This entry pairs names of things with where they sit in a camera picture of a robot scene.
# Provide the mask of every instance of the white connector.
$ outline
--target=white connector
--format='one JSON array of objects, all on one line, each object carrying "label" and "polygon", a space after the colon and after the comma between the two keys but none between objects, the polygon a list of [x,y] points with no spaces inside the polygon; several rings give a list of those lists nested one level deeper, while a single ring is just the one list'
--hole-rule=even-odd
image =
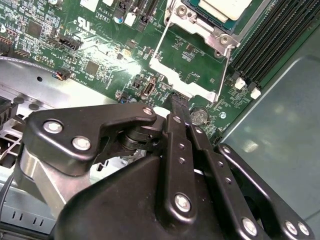
[{"label": "white connector", "polygon": [[102,2],[110,7],[114,3],[114,0],[102,0]]},{"label": "white connector", "polygon": [[250,97],[253,99],[257,99],[261,95],[261,92],[258,88],[254,88],[250,94]]},{"label": "white connector", "polygon": [[132,12],[129,12],[126,17],[125,17],[125,20],[124,20],[124,24],[132,27],[132,25],[134,24],[135,20],[136,20],[136,15]]},{"label": "white connector", "polygon": [[245,85],[246,82],[242,79],[242,77],[238,77],[238,79],[235,81],[234,87],[241,90]]}]

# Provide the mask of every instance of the gray metal panel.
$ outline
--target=gray metal panel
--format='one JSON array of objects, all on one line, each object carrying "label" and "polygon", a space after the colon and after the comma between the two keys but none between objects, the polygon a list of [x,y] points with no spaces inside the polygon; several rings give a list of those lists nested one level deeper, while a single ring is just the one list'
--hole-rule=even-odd
[{"label": "gray metal panel", "polygon": [[224,142],[320,239],[320,29],[275,76]]},{"label": "gray metal panel", "polygon": [[[32,112],[28,108],[29,104],[37,104],[39,110],[44,110],[115,103],[114,100],[76,81],[71,79],[59,81],[53,78],[50,72],[23,64],[0,61],[0,73],[2,73],[0,96],[10,100],[17,96],[24,98],[24,103],[18,108],[18,114],[24,116]],[[6,123],[3,130],[0,131],[0,136],[3,137],[6,133],[10,133],[18,137],[17,142],[19,142],[21,133],[11,129],[10,125],[10,122]],[[103,169],[104,174],[119,169],[114,167],[115,164],[110,164],[110,166],[113,168]],[[0,166],[0,188],[12,171],[13,168]],[[96,182],[102,171],[91,171],[91,173],[93,181]],[[28,193],[17,189],[15,182],[12,183],[5,201],[1,214],[2,222],[45,234],[51,232],[56,221],[49,207]]]}]

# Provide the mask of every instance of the black plastic bracket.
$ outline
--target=black plastic bracket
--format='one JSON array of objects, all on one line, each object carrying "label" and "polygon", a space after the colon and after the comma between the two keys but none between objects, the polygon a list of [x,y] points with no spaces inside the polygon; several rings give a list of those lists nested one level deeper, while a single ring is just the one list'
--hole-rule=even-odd
[{"label": "black plastic bracket", "polygon": [[261,219],[264,231],[271,238],[315,239],[307,223],[229,145],[219,144],[215,151],[226,159],[242,195],[254,203],[255,217]]},{"label": "black plastic bracket", "polygon": [[[191,125],[188,132],[192,140],[196,168],[200,169],[206,178],[217,217],[227,238],[270,239],[255,220],[225,158],[213,151],[201,128]],[[246,230],[244,221],[254,225],[251,231]]]},{"label": "black plastic bracket", "polygon": [[[156,119],[153,110],[139,103],[38,111],[29,116],[22,142],[41,161],[64,174],[80,176],[90,170],[99,155],[108,156],[120,131],[149,126]],[[63,130],[47,132],[43,126],[48,121],[60,123]],[[73,146],[73,139],[79,136],[90,141],[88,150]]]},{"label": "black plastic bracket", "polygon": [[155,213],[170,232],[185,232],[197,217],[192,145],[182,118],[171,113],[163,133],[166,149],[158,175]]}]

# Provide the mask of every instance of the pcie slot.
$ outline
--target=pcie slot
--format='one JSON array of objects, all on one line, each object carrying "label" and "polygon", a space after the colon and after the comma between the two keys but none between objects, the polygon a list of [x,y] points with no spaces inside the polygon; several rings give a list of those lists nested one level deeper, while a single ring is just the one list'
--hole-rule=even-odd
[{"label": "pcie slot", "polygon": [[137,14],[141,13],[146,5],[148,0],[139,0],[137,6]]},{"label": "pcie slot", "polygon": [[267,34],[275,19],[279,17],[280,13],[288,6],[288,4],[289,3],[286,0],[279,0],[275,4],[274,9],[268,14],[268,16],[264,19],[258,29],[253,33],[248,42],[246,42],[243,48],[240,50],[240,53],[232,63],[233,66],[237,68],[241,67],[243,62],[254,50],[254,46],[256,46],[259,40]]},{"label": "pcie slot", "polygon": [[267,47],[265,48],[264,46],[261,47],[261,49],[263,49],[264,52],[262,52],[259,55],[259,57],[256,58],[256,61],[250,66],[249,70],[247,70],[244,74],[249,78],[256,79],[255,76],[262,70],[264,65],[271,59],[271,56],[276,55],[276,53],[281,48],[281,46],[295,32],[295,29],[297,29],[297,27],[300,26],[302,22],[306,21],[305,18],[308,17],[308,13],[310,12],[308,11],[308,9],[310,9],[311,7],[314,7],[315,4],[317,4],[318,2],[319,0],[306,2],[304,7],[301,10],[297,11],[298,14],[295,14],[295,16],[290,19],[290,22],[288,24],[285,24],[282,27],[281,36],[278,38],[275,38],[274,39],[275,42],[270,41]]},{"label": "pcie slot", "polygon": [[114,17],[120,19],[124,16],[131,5],[132,0],[120,0],[114,11]]},{"label": "pcie slot", "polygon": [[310,27],[310,25],[313,23],[312,20],[320,16],[320,5],[317,7],[315,12],[316,14],[311,15],[306,21],[303,21],[302,25],[296,29],[295,33],[287,39],[287,42],[283,45],[282,48],[280,48],[277,56],[273,58],[271,56],[268,59],[268,62],[266,62],[267,65],[264,65],[264,67],[261,69],[262,71],[259,71],[254,75],[255,80],[257,80],[258,82],[263,80],[264,77],[268,74],[268,71],[277,64],[277,62],[285,55],[287,50],[294,45],[301,34]]},{"label": "pcie slot", "polygon": [[145,7],[145,11],[142,13],[140,21],[136,27],[138,31],[142,32],[146,28],[150,18],[154,15],[154,12],[157,8],[159,1],[160,0],[148,1],[147,6]]},{"label": "pcie slot", "polygon": [[281,11],[279,18],[273,22],[268,31],[266,31],[265,36],[258,41],[258,44],[254,47],[250,56],[248,56],[245,62],[239,66],[244,75],[248,73],[255,61],[267,50],[268,45],[281,33],[281,29],[286,26],[291,17],[295,14],[297,5],[302,6],[303,2],[305,2],[305,0],[290,2],[288,3],[288,6]]}]

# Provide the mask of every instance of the black connector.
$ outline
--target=black connector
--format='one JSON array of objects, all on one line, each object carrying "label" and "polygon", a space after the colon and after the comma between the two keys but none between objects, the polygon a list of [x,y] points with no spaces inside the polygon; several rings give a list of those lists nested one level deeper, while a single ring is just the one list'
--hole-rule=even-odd
[{"label": "black connector", "polygon": [[132,87],[135,89],[139,89],[141,87],[141,84],[143,83],[143,77],[141,77],[139,74],[135,76]]},{"label": "black connector", "polygon": [[0,130],[4,124],[17,115],[18,104],[0,96]]},{"label": "black connector", "polygon": [[76,51],[82,46],[82,42],[79,40],[75,40],[68,36],[60,35],[58,38],[58,42],[62,44],[65,48]]},{"label": "black connector", "polygon": [[12,50],[13,43],[9,39],[0,36],[0,56],[7,57]]},{"label": "black connector", "polygon": [[52,77],[60,81],[65,81],[71,77],[71,74],[72,73],[70,71],[61,68],[58,71],[56,71],[54,74],[52,74]]},{"label": "black connector", "polygon": [[125,104],[128,101],[128,93],[126,91],[123,91],[121,94],[121,97],[119,98],[119,103],[120,104]]}]

